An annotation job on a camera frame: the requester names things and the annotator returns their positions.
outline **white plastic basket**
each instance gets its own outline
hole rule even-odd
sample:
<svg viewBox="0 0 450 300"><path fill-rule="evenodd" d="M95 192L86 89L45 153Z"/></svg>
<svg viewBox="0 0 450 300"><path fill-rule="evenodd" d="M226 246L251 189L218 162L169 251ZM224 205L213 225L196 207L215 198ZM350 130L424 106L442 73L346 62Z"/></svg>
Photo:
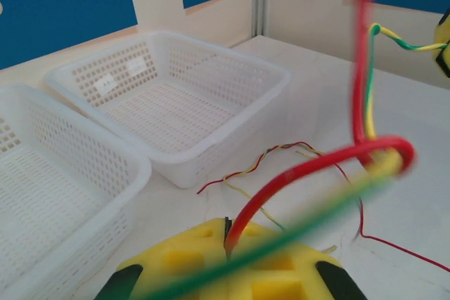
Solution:
<svg viewBox="0 0 450 300"><path fill-rule="evenodd" d="M46 77L181 188L198 183L276 114L289 81L287 70L173 32L130 39Z"/></svg>
<svg viewBox="0 0 450 300"><path fill-rule="evenodd" d="M150 161L28 86L0 88L0 299L58 300L131 230Z"/></svg>

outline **white tabletop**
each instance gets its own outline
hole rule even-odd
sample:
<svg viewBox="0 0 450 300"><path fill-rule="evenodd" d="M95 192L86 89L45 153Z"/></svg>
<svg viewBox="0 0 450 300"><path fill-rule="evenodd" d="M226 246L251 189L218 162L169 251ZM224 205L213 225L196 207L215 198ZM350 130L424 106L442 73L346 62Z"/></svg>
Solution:
<svg viewBox="0 0 450 300"><path fill-rule="evenodd" d="M350 143L350 62L266 37L254 38L236 49L292 72L288 121L281 131L259 132L205 182L246 168L259 153L278 143L307 141L325 151ZM376 71L374 93L378 134L408 138L418 151L418 163L387 192L366 203L365 232L450 266L450 91ZM305 158L291 150L275 152L258 171L233 182L254 194L277 173L303 161ZM356 161L344 168L350 173L361 170ZM340 182L342 176L336 169L322 171L290 185L270 200L266 209L289 225L302 206ZM244 196L220 184L196 195L201 185L181 190L154 173L137 198L137 220L131 235L73 299L93 299L121 261L203 221L234 218L247 202ZM317 249L336 244L338 249L332 255L369 300L450 299L450 274L444 270L372 240L358 238L353 242L358 217L355 205L350 216L305 242ZM273 227L261 214L253 221Z"/></svg>

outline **white wall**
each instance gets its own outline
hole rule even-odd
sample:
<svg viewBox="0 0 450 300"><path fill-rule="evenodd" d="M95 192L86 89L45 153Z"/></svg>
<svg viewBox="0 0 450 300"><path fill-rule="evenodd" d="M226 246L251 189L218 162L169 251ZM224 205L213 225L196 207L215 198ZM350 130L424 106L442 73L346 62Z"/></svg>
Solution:
<svg viewBox="0 0 450 300"><path fill-rule="evenodd" d="M50 69L147 30L174 30L226 46L250 38L252 0L214 1L210 6L190 15L186 15L183 9L183 0L133 0L133 2L139 23L137 27L2 70L0 85L22 82L48 91L42 84L42 77Z"/></svg>
<svg viewBox="0 0 450 300"><path fill-rule="evenodd" d="M353 7L348 0L269 0L269 36L332 56L353 57ZM373 19L413 45L432 43L441 15L374 6ZM450 89L431 53L402 50L390 39L375 40L375 66Z"/></svg>

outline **yellow robot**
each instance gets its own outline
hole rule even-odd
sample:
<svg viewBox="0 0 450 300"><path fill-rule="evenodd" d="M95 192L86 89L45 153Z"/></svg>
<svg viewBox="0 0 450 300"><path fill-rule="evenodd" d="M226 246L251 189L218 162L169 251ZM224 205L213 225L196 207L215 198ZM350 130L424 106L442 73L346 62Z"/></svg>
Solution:
<svg viewBox="0 0 450 300"><path fill-rule="evenodd" d="M149 292L227 259L231 220L212 219L121 263L95 300L137 300ZM244 254L276 232L249 223L233 250ZM183 300L367 300L331 256L300 242L213 282Z"/></svg>
<svg viewBox="0 0 450 300"><path fill-rule="evenodd" d="M435 30L436 44L450 44L450 8L442 16ZM450 47L433 52L433 58L446 77L450 78Z"/></svg>

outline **cable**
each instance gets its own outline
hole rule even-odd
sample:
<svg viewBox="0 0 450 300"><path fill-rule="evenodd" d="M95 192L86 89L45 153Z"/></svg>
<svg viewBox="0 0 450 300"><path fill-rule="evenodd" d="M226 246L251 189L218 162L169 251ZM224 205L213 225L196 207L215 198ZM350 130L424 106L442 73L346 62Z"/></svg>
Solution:
<svg viewBox="0 0 450 300"><path fill-rule="evenodd" d="M353 81L353 96L352 96L352 133L355 144L359 144L366 139L366 133L363 123L362 103L364 99L364 87L366 80L364 74L367 70L367 17L368 7L371 0L358 0L356 7L356 40L355 40L355 71ZM370 155L359 157L358 160L366 167L371 162Z"/></svg>
<svg viewBox="0 0 450 300"><path fill-rule="evenodd" d="M366 135L369 139L376 139L377 135L375 132L375 127L373 123L373 71L374 71L374 44L375 44L375 35L382 33L386 35L387 37L393 39L397 42L399 46L402 48L409 50L409 51L432 51L434 49L440 49L440 48L446 48L446 44L432 44L427 46L412 46L408 45L406 42L404 42L397 34L394 32L382 27L378 23L373 23L369 27L369 35L370 35L370 61L369 61L369 67L368 67L368 81L367 81L367 89L366 89ZM391 246L395 249L398 249L404 253L410 254L411 256L414 256L416 258L419 258L423 261L426 261L428 263L431 263L432 265L439 267L447 272L450 272L450 268L446 267L445 265L438 263L436 261L433 261L425 256L422 256L420 254L417 254L409 249L405 249L404 247L401 247L397 244L394 244L392 242L388 242L387 240L374 237L372 235L366 235L364 234L364 206L363 201L361 198L359 198L359 215L360 215L360 222L359 222L359 235L362 238L375 240L377 242L381 242L383 244L386 244L388 246Z"/></svg>
<svg viewBox="0 0 450 300"><path fill-rule="evenodd" d="M263 154L261 154L259 157L258 157L258 160L254 163L254 164L252 164L248 169L246 169L246 170L244 170L244 171L238 171L238 172L235 172L235 173L233 173L233 174L229 174L229 175L226 175L225 177L223 177L223 179L221 179L220 181L213 181L213 182L209 182L209 183L207 183L207 184L205 184L205 186L202 188L202 189L200 189L198 192L197 192L197 194L199 194L199 193L201 193L207 186L209 186L209 185L212 185L212 184L214 184L214 183L219 183L219 182L222 182L223 184L225 184L225 185L227 185L229 188L231 188L231 189L233 189L233 190L235 190L235 191L238 191L239 193L241 193L242 195L244 195L244 196L246 196L246 198L248 198L249 200L251 200L252 199L252 196L251 195L249 195L245 190L243 190L243 189L241 189L241 188L239 188L239 187L237 187L237 186L235 186L235 185L233 185L233 184L231 184L231 183L229 183L228 182L228 180L231 178L231 177L235 177L235 176L244 176L244 175L246 175L246 174L248 174L248 173L250 173L250 172L253 172L253 171L255 171L258 167L259 167L259 165L260 165L260 163L261 163L261 161L267 156L267 154L269 154L270 152L272 152L272 151L274 151L274 150L277 150L277 149L290 149L291 147L294 147L294 146L299 146L299 147L302 147L302 148L304 148L304 149L306 149L306 150L308 150L308 151L310 151L310 152L312 152L312 153L314 153L314 154L316 154L316 155L318 155L318 156L321 156L322 154L323 154L323 152L321 152L321 151L318 151L318 150L316 150L316 149L314 149L310 144L308 144L308 143L306 143L306 142L296 142L296 143L288 143L288 144L284 144L284 145L276 145L276 146L274 146L274 147L272 147L272 148L269 148L268 150L266 150L266 152L265 153L263 153ZM301 154L301 155L303 155L303 156L305 156L305 157L308 157L308 158L314 158L314 157L312 157L311 155L308 155L308 154L306 154L306 153L304 153L304 152L302 152L302 151L299 151L299 150L296 150L295 151L296 153L298 153L298 154ZM346 175L346 173L342 170L342 168L339 166L339 164L335 164L335 166L337 167L337 169L339 169L339 171L342 173L342 175L345 177L345 179L347 179L347 181L348 181L348 177L347 177L347 175ZM285 227L283 226L283 225L281 225L281 223L279 223L264 207L260 207L259 208L259 210L263 213L263 215L265 215L272 223L274 223L276 226L278 226L281 230L285 230Z"/></svg>
<svg viewBox="0 0 450 300"><path fill-rule="evenodd" d="M162 287L145 296L142 300L174 300L184 296L196 289L205 286L219 278L224 278L251 263L254 263L264 257L273 254L274 251L284 248L286 245L299 240L299 238L316 230L319 226L323 226L331 218L340 216L343 211L350 209L354 200L360 195L369 195L379 189L374 186L383 186L385 178L395 174L400 170L401 157L394 152L392 156L381 163L371 165L369 175L357 177L350 189L339 189L338 193L332 193L325 201L320 203L314 210L308 212L301 221L295 224L292 229L263 242L260 246L246 251L244 254L234 256L218 266L213 266L203 270L195 275L190 275L181 280L175 280L169 285Z"/></svg>
<svg viewBox="0 0 450 300"><path fill-rule="evenodd" d="M225 240L226 251L230 252L235 247L241 233L251 218L255 215L257 210L286 185L308 174L325 169L331 165L349 160L353 157L368 154L374 150L386 148L396 149L397 152L403 157L403 160L395 151L390 151L382 162L372 165L375 169L377 167L384 167L384 162L388 162L392 165L392 167L389 168L389 173L396 174L397 167L409 167L415 157L414 149L408 141L403 138L393 136L379 138L378 140L373 141L363 141L359 145L353 145L348 148L336 150L284 171L282 174L268 182L239 213ZM373 175L374 173L368 171L368 180L371 180Z"/></svg>
<svg viewBox="0 0 450 300"><path fill-rule="evenodd" d="M229 183L227 180L224 180L224 184L226 186L228 186L230 189L238 191L242 195L246 196L246 198L248 198L249 200L252 199L252 196L249 195L246 191L244 191L243 189L238 188L237 186ZM281 223L279 223L269 212L267 212L264 207L260 207L259 210L261 210L261 212L266 216L266 218L269 219L275 225L277 225L282 231L286 230L286 228L283 225L281 225Z"/></svg>
<svg viewBox="0 0 450 300"><path fill-rule="evenodd" d="M396 245L396 244L394 244L392 242L388 242L387 240L384 240L384 239L381 239L381 238L378 238L378 237L373 237L372 235L364 234L364 206L363 206L363 201L362 201L361 198L359 198L359 217L360 217L360 220L359 220L359 235L362 236L362 238L372 239L372 240L375 240L377 242L381 242L383 244L389 245L391 247L394 247L395 249L398 249L398 250L400 250L402 252L410 254L411 256L419 258L419 259L421 259L423 261L426 261L427 263L431 263L432 265L434 265L436 267L439 267L439 268L441 268L441 269L443 269L443 270L445 270L447 272L450 272L450 268L449 267L447 267L447 266L445 266L445 265L443 265L441 263L438 263L437 261L431 260L431 259L429 259L429 258L427 258L425 256L421 256L420 254L417 254L417 253L415 253L413 251L410 251L409 249L405 249L404 247Z"/></svg>
<svg viewBox="0 0 450 300"><path fill-rule="evenodd" d="M261 161L262 161L262 160L263 160L270 152L272 152L272 151L274 151L274 150L277 150L277 149L290 149L290 148L292 148L292 147L295 147L295 146L302 146L302 145L307 146L312 152L316 152L316 150L315 150L312 146L310 146L310 144L308 144L308 143L306 143L306 142L303 142L303 141L301 141L301 142L296 142L296 143L288 143L288 144L284 144L284 145L275 145L274 147L269 148L269 149L267 149L264 153L262 153L262 154L258 157L257 161L256 161L249 169L247 169L247 170L245 170L245 171L237 171L237 172L233 172L232 174L229 174L229 175L223 177L222 179L219 179L219 180L217 180L217 181L212 181L212 182L206 183L201 189L199 189L199 191L197 192L197 195L199 195L200 193L202 193L202 191L203 191L204 189L206 189L206 188L207 188L208 186L210 186L210 185L217 184L217 183L221 183L221 182L223 182L224 180L230 179L231 177L242 176L242 175L249 174L250 172L253 172L254 170L256 170L256 169L258 168L258 166L259 166L259 164L261 163Z"/></svg>
<svg viewBox="0 0 450 300"><path fill-rule="evenodd" d="M388 30L387 28L381 26L380 24L374 22L368 29L368 34L370 36L370 48L369 48L369 66L368 66L368 80L366 87L366 136L369 139L376 138L375 127L373 123L373 71L375 69L375 36L377 34L384 34L386 37L394 40L399 46L408 50L408 51L417 51L417 52L426 52L433 51L435 49L444 49L447 47L447 44L431 44L425 46L412 46L407 44L401 37L395 34L393 31Z"/></svg>

